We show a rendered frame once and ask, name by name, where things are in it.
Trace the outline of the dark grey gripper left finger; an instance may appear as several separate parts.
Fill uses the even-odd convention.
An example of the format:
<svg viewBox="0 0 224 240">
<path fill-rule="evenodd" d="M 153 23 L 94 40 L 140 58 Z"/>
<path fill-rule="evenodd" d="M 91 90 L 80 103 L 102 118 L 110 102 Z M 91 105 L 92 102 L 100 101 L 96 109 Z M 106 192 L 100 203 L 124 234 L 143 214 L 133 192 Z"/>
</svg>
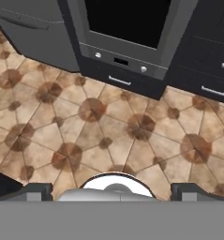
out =
<svg viewBox="0 0 224 240">
<path fill-rule="evenodd" d="M 30 183 L 21 190 L 0 197 L 0 201 L 10 202 L 51 202 L 52 183 Z"/>
</svg>

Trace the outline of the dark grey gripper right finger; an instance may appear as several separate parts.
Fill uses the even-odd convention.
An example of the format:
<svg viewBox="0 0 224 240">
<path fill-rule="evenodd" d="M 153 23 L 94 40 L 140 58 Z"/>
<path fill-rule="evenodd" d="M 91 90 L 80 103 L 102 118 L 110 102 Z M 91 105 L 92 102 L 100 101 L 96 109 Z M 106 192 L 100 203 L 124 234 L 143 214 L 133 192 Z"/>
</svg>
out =
<svg viewBox="0 0 224 240">
<path fill-rule="evenodd" d="M 223 196 L 209 193 L 195 183 L 172 183 L 171 192 L 171 200 L 177 202 L 224 202 Z"/>
</svg>

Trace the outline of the grey fridge drawer front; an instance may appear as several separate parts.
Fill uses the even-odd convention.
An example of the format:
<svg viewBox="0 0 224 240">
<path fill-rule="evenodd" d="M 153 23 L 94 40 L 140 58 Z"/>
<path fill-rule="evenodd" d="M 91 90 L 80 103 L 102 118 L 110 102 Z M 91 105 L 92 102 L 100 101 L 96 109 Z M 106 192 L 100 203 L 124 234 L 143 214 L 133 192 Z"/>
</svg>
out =
<svg viewBox="0 0 224 240">
<path fill-rule="evenodd" d="M 43 22 L 21 17 L 11 19 L 21 19 L 27 23 L 46 23 L 50 26 L 48 30 L 37 30 L 0 20 L 0 30 L 18 53 L 68 72 L 80 71 L 63 22 Z"/>
</svg>

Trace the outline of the grey fridge door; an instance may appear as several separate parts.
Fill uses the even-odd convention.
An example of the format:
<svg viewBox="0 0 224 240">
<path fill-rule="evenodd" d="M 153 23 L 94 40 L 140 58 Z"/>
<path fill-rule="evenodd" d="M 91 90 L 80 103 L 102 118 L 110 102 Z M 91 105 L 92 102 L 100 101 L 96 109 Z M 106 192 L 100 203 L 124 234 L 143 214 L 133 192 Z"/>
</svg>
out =
<svg viewBox="0 0 224 240">
<path fill-rule="evenodd" d="M 47 23 L 63 21 L 58 0 L 0 0 L 0 17 L 21 17 Z"/>
</svg>

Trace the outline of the white round thing black rim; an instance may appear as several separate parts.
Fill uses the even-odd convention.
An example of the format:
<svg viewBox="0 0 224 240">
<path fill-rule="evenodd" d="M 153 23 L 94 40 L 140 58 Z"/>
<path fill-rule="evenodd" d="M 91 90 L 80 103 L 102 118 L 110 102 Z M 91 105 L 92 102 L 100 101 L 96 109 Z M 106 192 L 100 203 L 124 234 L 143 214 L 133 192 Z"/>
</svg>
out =
<svg viewBox="0 0 224 240">
<path fill-rule="evenodd" d="M 68 189 L 58 202 L 151 202 L 157 198 L 136 177 L 121 172 L 105 172 L 86 180 L 80 187 Z"/>
</svg>

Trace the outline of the black drawer under oven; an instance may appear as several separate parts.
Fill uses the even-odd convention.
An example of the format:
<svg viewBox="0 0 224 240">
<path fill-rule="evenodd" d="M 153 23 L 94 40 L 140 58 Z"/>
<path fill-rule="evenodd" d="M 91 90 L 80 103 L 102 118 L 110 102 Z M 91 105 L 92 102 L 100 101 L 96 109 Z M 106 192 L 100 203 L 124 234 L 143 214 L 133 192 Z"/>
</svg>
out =
<svg viewBox="0 0 224 240">
<path fill-rule="evenodd" d="M 79 68 L 81 74 L 85 77 L 156 100 L 160 100 L 167 86 L 162 80 L 144 76 L 140 73 L 135 73 L 87 57 L 82 57 L 79 61 Z M 131 82 L 131 85 L 124 85 L 119 82 L 111 81 L 108 78 L 109 75 L 116 79 Z"/>
</svg>

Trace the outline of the black cupboard drawer front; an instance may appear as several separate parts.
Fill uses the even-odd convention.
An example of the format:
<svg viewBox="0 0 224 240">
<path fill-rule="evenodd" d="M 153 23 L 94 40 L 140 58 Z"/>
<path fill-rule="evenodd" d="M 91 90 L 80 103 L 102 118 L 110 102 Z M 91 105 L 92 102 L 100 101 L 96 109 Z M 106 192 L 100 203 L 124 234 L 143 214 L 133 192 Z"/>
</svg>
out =
<svg viewBox="0 0 224 240">
<path fill-rule="evenodd" d="M 181 67 L 224 79 L 224 44 L 200 37 L 192 37 L 182 50 L 179 59 Z"/>
<path fill-rule="evenodd" d="M 224 97 L 201 90 L 201 86 L 204 85 L 224 92 L 224 79 L 185 67 L 172 67 L 166 73 L 166 80 L 169 86 L 224 103 Z"/>
</svg>

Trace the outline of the grey oven with black window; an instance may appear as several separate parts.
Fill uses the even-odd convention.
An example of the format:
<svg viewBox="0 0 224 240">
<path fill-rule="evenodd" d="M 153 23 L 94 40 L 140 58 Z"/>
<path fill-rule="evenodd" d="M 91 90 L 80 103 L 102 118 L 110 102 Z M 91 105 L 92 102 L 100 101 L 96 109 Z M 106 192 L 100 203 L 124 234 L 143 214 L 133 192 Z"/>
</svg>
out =
<svg viewBox="0 0 224 240">
<path fill-rule="evenodd" d="M 83 57 L 163 79 L 199 0 L 67 0 Z M 141 67 L 147 67 L 142 73 Z"/>
</svg>

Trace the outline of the black cupboard door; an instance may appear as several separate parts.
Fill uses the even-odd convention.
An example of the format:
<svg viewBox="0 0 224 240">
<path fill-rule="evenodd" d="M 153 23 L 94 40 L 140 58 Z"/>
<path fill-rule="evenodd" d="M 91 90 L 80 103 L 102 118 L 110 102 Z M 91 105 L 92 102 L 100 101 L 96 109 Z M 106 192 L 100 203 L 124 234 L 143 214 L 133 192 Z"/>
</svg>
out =
<svg viewBox="0 0 224 240">
<path fill-rule="evenodd" d="M 224 0 L 199 0 L 188 32 L 192 36 L 224 44 Z"/>
</svg>

